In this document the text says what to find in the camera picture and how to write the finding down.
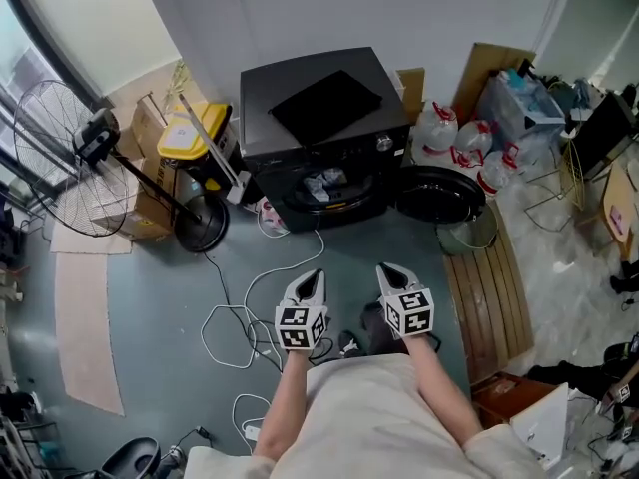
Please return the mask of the dark grey washing machine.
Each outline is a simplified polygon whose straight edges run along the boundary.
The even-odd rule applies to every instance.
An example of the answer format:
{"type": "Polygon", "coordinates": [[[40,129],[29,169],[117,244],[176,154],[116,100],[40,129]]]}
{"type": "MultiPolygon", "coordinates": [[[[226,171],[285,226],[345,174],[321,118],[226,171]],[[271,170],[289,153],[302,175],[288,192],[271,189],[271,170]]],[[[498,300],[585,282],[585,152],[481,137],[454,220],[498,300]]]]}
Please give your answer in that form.
{"type": "Polygon", "coordinates": [[[402,101],[369,47],[312,54],[241,74],[241,153],[253,181],[286,227],[301,233],[344,226],[383,214],[407,144],[409,121],[402,101]],[[382,96],[378,109],[331,138],[302,146],[269,109],[320,79],[344,70],[382,96]],[[388,134],[393,147],[376,149],[388,134]],[[303,178],[329,168],[343,169],[347,181],[317,201],[303,178]]]}

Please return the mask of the small upright cardboard sheet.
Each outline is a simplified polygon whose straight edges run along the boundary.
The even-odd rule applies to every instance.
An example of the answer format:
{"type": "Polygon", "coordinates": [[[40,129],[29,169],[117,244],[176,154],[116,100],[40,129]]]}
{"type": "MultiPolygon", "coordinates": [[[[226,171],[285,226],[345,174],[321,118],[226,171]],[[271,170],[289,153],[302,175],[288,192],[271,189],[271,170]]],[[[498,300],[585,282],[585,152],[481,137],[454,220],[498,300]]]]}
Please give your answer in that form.
{"type": "Polygon", "coordinates": [[[411,68],[397,70],[396,74],[403,87],[402,103],[409,122],[415,125],[424,107],[425,69],[411,68]]]}

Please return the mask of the short flat cardboard sheet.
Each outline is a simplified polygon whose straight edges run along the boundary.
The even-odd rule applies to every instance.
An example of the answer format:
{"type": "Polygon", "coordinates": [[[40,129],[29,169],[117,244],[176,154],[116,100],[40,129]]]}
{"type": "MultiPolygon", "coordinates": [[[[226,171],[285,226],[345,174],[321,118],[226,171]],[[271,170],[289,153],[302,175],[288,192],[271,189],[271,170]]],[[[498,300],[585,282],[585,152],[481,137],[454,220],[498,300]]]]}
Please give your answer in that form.
{"type": "Polygon", "coordinates": [[[119,255],[129,254],[132,243],[118,235],[92,238],[76,233],[59,222],[52,230],[50,252],[72,254],[119,255]]]}

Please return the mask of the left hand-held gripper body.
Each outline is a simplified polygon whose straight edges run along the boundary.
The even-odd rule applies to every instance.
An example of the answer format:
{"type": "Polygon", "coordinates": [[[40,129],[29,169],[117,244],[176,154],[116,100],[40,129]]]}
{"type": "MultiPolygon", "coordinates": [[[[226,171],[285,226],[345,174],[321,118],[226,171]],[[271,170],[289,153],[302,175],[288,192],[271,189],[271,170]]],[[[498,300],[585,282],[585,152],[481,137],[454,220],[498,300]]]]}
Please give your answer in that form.
{"type": "Polygon", "coordinates": [[[277,306],[275,329],[280,347],[286,351],[313,351],[326,329],[325,306],[277,306]]]}

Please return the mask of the person's black trousers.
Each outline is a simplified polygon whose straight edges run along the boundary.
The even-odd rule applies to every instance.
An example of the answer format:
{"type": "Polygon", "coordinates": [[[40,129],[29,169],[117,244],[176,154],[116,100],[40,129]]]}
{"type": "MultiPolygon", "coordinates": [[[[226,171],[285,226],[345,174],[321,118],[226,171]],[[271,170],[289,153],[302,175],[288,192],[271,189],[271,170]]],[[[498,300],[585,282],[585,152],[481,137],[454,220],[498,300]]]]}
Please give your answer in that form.
{"type": "Polygon", "coordinates": [[[394,338],[390,326],[385,322],[379,301],[364,307],[360,324],[368,338],[368,355],[407,354],[403,341],[394,338]]]}

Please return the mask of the pink white bag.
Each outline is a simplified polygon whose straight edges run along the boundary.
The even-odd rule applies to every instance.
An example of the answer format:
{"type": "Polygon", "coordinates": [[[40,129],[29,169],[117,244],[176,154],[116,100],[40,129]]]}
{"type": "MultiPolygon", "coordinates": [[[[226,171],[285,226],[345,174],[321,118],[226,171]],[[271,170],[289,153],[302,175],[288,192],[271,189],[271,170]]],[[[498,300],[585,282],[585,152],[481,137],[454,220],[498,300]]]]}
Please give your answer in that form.
{"type": "Polygon", "coordinates": [[[257,202],[257,221],[261,232],[270,239],[280,239],[290,231],[274,206],[266,197],[257,202]]]}

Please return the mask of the large black floor fan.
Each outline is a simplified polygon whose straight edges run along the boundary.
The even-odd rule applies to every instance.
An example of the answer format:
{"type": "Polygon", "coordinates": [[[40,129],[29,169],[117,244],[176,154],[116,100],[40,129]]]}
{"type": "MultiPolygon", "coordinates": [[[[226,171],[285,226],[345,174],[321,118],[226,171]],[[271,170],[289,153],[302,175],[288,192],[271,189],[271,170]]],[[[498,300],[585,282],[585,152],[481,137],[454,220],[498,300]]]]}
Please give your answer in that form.
{"type": "Polygon", "coordinates": [[[181,247],[204,253],[230,223],[215,195],[180,202],[125,155],[115,112],[86,105],[68,85],[44,80],[27,89],[13,115],[16,162],[46,213],[84,237],[102,239],[125,228],[135,187],[150,191],[169,214],[181,247]]]}

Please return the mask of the black folded cloth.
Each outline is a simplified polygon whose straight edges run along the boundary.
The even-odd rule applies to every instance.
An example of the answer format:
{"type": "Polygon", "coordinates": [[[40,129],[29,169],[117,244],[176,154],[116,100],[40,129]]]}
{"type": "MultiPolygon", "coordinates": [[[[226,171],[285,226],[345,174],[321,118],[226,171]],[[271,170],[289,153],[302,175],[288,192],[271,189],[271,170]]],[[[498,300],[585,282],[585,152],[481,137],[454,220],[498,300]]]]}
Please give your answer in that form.
{"type": "Polygon", "coordinates": [[[302,145],[325,141],[379,108],[382,96],[338,70],[269,109],[302,145]]]}

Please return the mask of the long flat cardboard sheet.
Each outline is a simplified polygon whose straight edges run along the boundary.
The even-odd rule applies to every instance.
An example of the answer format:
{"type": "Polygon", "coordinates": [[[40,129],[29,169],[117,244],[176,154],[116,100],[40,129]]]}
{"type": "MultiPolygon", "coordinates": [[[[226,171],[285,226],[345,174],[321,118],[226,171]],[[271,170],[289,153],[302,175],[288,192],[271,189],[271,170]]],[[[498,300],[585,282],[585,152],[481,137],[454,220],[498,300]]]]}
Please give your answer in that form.
{"type": "Polygon", "coordinates": [[[56,340],[67,395],[123,416],[111,348],[107,258],[58,253],[54,286],[56,340]]]}

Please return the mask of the black cabinet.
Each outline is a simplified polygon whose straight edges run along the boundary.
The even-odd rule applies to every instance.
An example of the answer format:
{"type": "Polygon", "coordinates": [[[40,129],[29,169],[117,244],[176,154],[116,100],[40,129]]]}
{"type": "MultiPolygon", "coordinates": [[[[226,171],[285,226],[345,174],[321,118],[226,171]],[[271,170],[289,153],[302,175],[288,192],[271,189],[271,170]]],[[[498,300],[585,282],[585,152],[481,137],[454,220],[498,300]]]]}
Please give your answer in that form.
{"type": "Polygon", "coordinates": [[[586,175],[623,139],[633,135],[636,122],[626,101],[608,93],[571,141],[582,174],[586,175]]]}

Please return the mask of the clear plastic storage box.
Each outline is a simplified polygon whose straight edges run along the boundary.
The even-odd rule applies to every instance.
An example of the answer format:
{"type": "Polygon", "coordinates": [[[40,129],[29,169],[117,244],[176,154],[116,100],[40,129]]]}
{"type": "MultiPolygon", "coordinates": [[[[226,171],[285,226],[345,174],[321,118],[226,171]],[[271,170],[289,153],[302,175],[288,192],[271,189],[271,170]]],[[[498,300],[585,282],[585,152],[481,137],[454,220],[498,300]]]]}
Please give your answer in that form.
{"type": "Polygon", "coordinates": [[[488,78],[475,113],[490,125],[495,149],[527,139],[549,141],[565,128],[564,113],[543,84],[508,71],[488,78]]]}

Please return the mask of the white metal pole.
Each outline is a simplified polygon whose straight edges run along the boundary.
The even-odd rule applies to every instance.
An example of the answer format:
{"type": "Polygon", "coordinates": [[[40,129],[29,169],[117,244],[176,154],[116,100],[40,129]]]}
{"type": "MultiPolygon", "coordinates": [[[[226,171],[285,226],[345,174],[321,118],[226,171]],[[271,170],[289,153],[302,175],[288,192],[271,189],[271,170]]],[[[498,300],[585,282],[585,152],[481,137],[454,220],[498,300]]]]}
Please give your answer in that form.
{"type": "Polygon", "coordinates": [[[242,197],[245,193],[251,174],[248,171],[240,171],[239,173],[236,173],[234,171],[230,163],[224,157],[221,150],[218,148],[214,140],[211,138],[211,136],[207,132],[202,122],[199,120],[198,116],[196,115],[195,111],[189,104],[186,97],[182,93],[180,93],[178,97],[182,105],[187,110],[190,120],[192,122],[192,125],[196,128],[203,142],[207,145],[207,148],[209,149],[211,156],[216,160],[216,162],[218,163],[218,165],[223,170],[223,172],[229,179],[230,183],[232,184],[232,187],[229,189],[227,194],[227,200],[234,205],[238,205],[241,202],[242,197]]]}

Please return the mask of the tall upright cardboard sheet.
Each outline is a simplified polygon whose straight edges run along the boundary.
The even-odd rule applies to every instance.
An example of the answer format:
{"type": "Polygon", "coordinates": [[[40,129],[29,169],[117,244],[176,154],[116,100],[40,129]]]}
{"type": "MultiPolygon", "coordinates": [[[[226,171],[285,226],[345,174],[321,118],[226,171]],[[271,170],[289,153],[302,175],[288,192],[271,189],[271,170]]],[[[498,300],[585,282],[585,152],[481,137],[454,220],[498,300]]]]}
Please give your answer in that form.
{"type": "Polygon", "coordinates": [[[452,99],[458,125],[472,119],[476,104],[488,78],[499,71],[518,68],[524,60],[533,62],[536,54],[517,48],[474,43],[452,99]]]}

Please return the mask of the perforated metal bin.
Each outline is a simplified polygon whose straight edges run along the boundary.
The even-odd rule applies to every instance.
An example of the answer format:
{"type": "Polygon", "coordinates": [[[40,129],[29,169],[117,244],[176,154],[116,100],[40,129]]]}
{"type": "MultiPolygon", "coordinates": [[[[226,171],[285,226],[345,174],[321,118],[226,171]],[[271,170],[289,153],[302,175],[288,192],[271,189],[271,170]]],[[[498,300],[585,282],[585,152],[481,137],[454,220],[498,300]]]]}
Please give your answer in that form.
{"type": "Polygon", "coordinates": [[[454,226],[439,226],[435,233],[441,249],[447,255],[463,255],[494,245],[499,223],[491,207],[478,217],[454,226]]]}

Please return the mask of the printed cardboard box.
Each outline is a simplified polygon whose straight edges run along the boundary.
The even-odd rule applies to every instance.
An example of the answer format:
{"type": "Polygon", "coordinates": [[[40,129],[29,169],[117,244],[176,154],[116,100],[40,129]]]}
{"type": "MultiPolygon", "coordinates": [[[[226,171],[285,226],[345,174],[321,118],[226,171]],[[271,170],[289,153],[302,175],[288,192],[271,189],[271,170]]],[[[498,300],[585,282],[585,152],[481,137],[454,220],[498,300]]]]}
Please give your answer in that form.
{"type": "Polygon", "coordinates": [[[96,227],[128,240],[154,239],[173,232],[171,205],[122,166],[94,179],[98,198],[89,203],[96,227]]]}

